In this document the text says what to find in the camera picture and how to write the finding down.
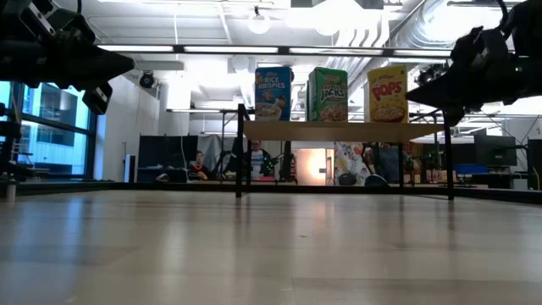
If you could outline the silver ventilation duct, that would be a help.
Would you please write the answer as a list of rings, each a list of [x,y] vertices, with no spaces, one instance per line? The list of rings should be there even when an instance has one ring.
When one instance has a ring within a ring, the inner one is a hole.
[[[422,0],[418,6],[396,26],[390,33],[390,38],[384,44],[391,48],[446,48],[451,40],[444,34],[430,34],[436,30],[436,21],[443,14],[449,0]],[[355,91],[367,82],[367,72],[374,68],[385,66],[387,58],[364,58],[357,64],[354,74],[349,77],[349,88]]]

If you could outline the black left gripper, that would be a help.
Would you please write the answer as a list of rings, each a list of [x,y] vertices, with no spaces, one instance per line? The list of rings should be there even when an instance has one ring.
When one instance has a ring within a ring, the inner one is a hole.
[[[73,87],[84,92],[83,102],[94,114],[105,114],[112,96],[108,81],[135,62],[94,45],[82,0],[76,2],[71,11],[53,0],[0,0],[0,80]]]

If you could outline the green Apple Jacks cereal box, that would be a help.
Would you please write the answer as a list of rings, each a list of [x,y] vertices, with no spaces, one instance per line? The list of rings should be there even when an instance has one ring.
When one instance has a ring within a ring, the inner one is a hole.
[[[316,67],[309,74],[306,121],[348,121],[348,74],[346,71]]]

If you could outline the yellow Corn Pops cereal box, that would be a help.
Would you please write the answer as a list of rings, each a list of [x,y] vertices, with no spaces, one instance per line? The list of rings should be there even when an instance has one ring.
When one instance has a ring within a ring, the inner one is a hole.
[[[378,123],[408,121],[407,67],[404,64],[368,71],[369,118]]]

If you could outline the floral patterned banner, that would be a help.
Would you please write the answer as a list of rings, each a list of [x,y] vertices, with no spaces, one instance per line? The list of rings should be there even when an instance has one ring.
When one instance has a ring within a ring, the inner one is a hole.
[[[362,142],[336,141],[334,143],[334,180],[336,186],[365,186],[371,175],[363,160]]]

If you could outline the large window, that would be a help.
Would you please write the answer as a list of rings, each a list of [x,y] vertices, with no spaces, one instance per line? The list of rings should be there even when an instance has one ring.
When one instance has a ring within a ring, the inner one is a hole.
[[[83,103],[82,91],[53,83],[30,88],[0,81],[0,104],[9,111],[0,121],[20,124],[10,161],[41,179],[92,177],[97,116]]]

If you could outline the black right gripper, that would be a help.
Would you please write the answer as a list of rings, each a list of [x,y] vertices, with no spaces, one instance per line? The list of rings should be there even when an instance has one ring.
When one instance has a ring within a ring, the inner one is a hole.
[[[478,112],[499,98],[499,86],[510,54],[498,29],[474,27],[457,39],[451,52],[452,64],[440,77],[425,81],[406,94],[408,100],[443,108],[445,122],[457,125],[465,114]]]

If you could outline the person seated behind shelf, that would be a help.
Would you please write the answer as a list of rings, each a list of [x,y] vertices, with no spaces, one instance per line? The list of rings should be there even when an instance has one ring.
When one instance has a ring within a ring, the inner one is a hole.
[[[261,141],[252,141],[251,149],[251,177],[257,180],[268,176],[263,173],[263,167],[265,160],[270,159],[270,154],[262,148]]]

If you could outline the round white ceiling lamp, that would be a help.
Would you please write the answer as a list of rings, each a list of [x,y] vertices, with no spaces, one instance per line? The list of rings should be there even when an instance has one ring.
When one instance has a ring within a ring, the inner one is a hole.
[[[247,20],[248,29],[258,35],[265,34],[271,28],[270,18],[260,11],[258,6],[253,7],[253,15]]]

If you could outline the blue chair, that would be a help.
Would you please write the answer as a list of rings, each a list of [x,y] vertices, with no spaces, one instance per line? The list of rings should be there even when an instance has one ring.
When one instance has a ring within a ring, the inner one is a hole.
[[[459,175],[485,175],[488,169],[482,164],[456,164],[454,170]]]

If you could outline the person seated by monitor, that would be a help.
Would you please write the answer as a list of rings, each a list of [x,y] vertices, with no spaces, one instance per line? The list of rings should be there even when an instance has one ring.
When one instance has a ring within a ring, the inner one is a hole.
[[[191,163],[188,178],[190,180],[210,180],[212,172],[203,164],[203,153],[196,151],[196,160]]]

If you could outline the black computer monitor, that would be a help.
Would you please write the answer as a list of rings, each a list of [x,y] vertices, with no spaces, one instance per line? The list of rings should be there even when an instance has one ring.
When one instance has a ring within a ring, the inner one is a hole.
[[[197,136],[140,136],[137,181],[153,183],[166,174],[168,182],[185,183],[197,143]]]
[[[511,136],[474,137],[476,162],[485,166],[516,166],[516,141]]]

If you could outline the blue Rice Krispies cereal box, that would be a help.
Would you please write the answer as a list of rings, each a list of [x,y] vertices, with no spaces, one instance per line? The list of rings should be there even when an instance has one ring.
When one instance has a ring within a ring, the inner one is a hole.
[[[255,71],[255,120],[289,121],[291,111],[291,67],[257,68]]]

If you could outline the wooden shelf black metal legs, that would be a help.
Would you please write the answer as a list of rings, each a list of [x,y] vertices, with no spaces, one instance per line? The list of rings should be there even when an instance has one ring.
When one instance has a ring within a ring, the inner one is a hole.
[[[261,141],[354,141],[395,142],[398,152],[410,140],[443,131],[445,148],[451,148],[450,127],[447,123],[347,123],[347,122],[290,122],[251,121],[244,104],[237,106],[236,139],[247,139],[247,147],[253,140]]]

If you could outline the overhead led light bar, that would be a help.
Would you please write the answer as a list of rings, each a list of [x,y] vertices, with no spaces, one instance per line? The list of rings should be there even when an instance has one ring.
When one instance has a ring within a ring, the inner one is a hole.
[[[99,44],[101,49],[116,53],[197,54],[197,55],[269,55],[269,56],[332,56],[363,58],[431,58],[446,59],[450,49],[390,47],[291,47],[249,45],[150,45]]]

